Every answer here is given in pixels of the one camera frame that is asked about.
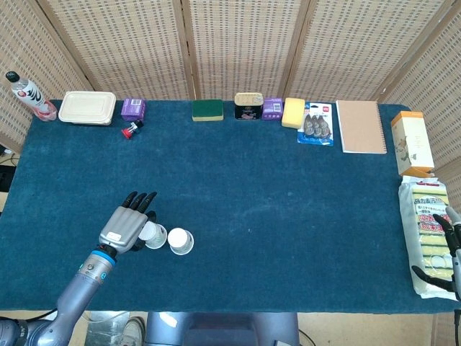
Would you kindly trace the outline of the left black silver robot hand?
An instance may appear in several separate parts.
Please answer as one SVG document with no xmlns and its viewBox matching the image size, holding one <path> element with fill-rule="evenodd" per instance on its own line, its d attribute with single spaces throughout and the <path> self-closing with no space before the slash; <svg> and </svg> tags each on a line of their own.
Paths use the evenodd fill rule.
<svg viewBox="0 0 461 346">
<path fill-rule="evenodd" d="M 140 233 L 149 221 L 156 220 L 156 213 L 146 211 L 157 192 L 131 192 L 116 208 L 99 235 L 99 247 L 109 254 L 140 251 L 146 244 Z"/>
</svg>

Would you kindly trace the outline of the white plastic cup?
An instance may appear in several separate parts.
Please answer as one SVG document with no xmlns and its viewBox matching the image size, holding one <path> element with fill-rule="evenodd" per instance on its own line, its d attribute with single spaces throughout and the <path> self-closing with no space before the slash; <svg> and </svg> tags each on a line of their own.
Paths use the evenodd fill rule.
<svg viewBox="0 0 461 346">
<path fill-rule="evenodd" d="M 167 236 L 167 231 L 161 224 L 147 221 L 138 238 L 149 249 L 159 249 L 166 243 Z"/>
<path fill-rule="evenodd" d="M 170 230 L 167 241 L 171 251 L 179 256 L 189 254 L 194 246 L 193 235 L 182 228 Z"/>
</svg>

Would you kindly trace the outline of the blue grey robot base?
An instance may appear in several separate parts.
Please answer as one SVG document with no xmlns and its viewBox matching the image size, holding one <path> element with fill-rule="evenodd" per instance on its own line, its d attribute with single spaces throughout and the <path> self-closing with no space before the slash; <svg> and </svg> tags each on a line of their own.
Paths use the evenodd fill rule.
<svg viewBox="0 0 461 346">
<path fill-rule="evenodd" d="M 143 346 L 300 346 L 295 312 L 148 312 Z"/>
</svg>

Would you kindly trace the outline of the red black stamp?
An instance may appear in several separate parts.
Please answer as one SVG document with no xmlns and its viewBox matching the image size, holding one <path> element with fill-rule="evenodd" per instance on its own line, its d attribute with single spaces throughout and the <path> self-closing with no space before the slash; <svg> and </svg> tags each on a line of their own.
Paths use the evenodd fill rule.
<svg viewBox="0 0 461 346">
<path fill-rule="evenodd" d="M 122 134 L 126 139 L 131 139 L 134 133 L 139 133 L 144 126 L 141 120 L 136 120 L 130 123 L 130 126 L 122 129 Z"/>
</svg>

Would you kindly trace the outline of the shiny metal floor plate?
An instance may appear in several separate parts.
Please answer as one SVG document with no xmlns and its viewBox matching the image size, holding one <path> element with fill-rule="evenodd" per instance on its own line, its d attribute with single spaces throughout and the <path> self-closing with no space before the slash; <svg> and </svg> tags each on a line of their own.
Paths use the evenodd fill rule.
<svg viewBox="0 0 461 346">
<path fill-rule="evenodd" d="M 128 311 L 91 311 L 85 346 L 117 346 L 128 321 Z"/>
</svg>

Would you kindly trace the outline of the grey shoe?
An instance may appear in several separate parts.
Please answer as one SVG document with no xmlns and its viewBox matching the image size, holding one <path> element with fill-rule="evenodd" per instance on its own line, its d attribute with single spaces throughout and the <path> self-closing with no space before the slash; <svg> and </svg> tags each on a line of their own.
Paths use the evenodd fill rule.
<svg viewBox="0 0 461 346">
<path fill-rule="evenodd" d="M 146 327 L 139 316 L 130 317 L 123 329 L 122 346 L 143 346 Z"/>
</svg>

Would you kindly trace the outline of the beige lidded food container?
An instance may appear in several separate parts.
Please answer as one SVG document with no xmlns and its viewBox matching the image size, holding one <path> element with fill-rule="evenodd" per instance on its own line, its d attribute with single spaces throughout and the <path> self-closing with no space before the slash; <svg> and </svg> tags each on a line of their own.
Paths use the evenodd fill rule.
<svg viewBox="0 0 461 346">
<path fill-rule="evenodd" d="M 66 92 L 58 118 L 77 125 L 110 125 L 116 101 L 111 92 Z"/>
</svg>

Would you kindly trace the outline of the orange white tall carton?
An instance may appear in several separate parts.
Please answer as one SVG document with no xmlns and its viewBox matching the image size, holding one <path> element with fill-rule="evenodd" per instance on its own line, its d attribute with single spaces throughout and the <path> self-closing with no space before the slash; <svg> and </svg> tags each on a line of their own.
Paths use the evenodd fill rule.
<svg viewBox="0 0 461 346">
<path fill-rule="evenodd" d="M 431 177 L 434 161 L 423 113 L 400 111 L 391 122 L 391 130 L 398 174 Z"/>
</svg>

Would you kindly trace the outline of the blue felt table mat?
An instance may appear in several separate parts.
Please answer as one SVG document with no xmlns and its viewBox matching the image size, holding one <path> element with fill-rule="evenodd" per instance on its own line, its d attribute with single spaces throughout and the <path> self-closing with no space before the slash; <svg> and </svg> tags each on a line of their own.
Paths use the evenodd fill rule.
<svg viewBox="0 0 461 346">
<path fill-rule="evenodd" d="M 270 121 L 196 123 L 185 101 L 150 101 L 130 140 L 108 126 L 34 120 L 0 215 L 0 310 L 48 310 L 132 191 L 184 256 L 127 252 L 93 310 L 451 311 L 411 280 L 395 154 L 345 154 L 297 142 Z"/>
</svg>

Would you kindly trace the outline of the green yellow scouring sponge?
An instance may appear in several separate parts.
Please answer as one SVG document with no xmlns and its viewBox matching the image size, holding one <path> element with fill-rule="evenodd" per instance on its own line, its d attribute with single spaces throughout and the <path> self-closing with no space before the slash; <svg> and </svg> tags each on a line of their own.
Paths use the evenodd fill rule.
<svg viewBox="0 0 461 346">
<path fill-rule="evenodd" d="M 193 121 L 221 121 L 223 119 L 223 101 L 221 99 L 201 99 L 192 102 Z"/>
</svg>

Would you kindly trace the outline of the clear plastic drink bottle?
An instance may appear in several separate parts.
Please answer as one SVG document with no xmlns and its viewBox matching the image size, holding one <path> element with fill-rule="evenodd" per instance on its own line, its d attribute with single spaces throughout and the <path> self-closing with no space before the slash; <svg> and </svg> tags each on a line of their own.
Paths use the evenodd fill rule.
<svg viewBox="0 0 461 346">
<path fill-rule="evenodd" d="M 57 109 L 32 80 L 21 78 L 15 71 L 8 71 L 5 77 L 10 83 L 10 89 L 14 96 L 26 105 L 36 117 L 45 122 L 56 120 Z"/>
</svg>

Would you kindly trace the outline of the brown spiral notebook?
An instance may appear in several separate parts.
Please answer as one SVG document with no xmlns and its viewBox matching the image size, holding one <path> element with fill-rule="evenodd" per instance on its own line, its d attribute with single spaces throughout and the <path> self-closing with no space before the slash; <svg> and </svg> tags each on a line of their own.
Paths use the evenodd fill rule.
<svg viewBox="0 0 461 346">
<path fill-rule="evenodd" d="M 387 153 L 380 111 L 376 101 L 337 100 L 336 111 L 344 153 Z"/>
</svg>

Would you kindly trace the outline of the black luncheon meat can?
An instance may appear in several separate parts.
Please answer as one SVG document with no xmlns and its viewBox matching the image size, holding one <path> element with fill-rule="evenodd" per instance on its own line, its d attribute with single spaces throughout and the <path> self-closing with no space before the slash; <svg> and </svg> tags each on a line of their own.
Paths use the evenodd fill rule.
<svg viewBox="0 0 461 346">
<path fill-rule="evenodd" d="M 264 97 L 258 92 L 239 92 L 234 97 L 234 117 L 238 120 L 261 118 Z"/>
</svg>

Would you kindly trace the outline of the bamboo folding screen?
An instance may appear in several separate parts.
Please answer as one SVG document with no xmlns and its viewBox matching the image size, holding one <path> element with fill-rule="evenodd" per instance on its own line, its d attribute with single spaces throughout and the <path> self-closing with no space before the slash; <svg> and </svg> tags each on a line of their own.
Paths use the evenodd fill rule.
<svg viewBox="0 0 461 346">
<path fill-rule="evenodd" d="M 461 209 L 461 0 L 0 0 L 0 145 L 48 98 L 371 99 L 424 114 L 435 172 Z"/>
</svg>

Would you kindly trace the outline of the blue blister pack of hooks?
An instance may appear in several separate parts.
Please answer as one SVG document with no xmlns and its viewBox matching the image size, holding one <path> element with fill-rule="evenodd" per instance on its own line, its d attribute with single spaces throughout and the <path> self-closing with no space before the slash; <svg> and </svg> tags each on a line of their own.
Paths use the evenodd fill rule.
<svg viewBox="0 0 461 346">
<path fill-rule="evenodd" d="M 319 146 L 333 146 L 332 105 L 305 102 L 303 124 L 297 130 L 297 142 Z"/>
</svg>

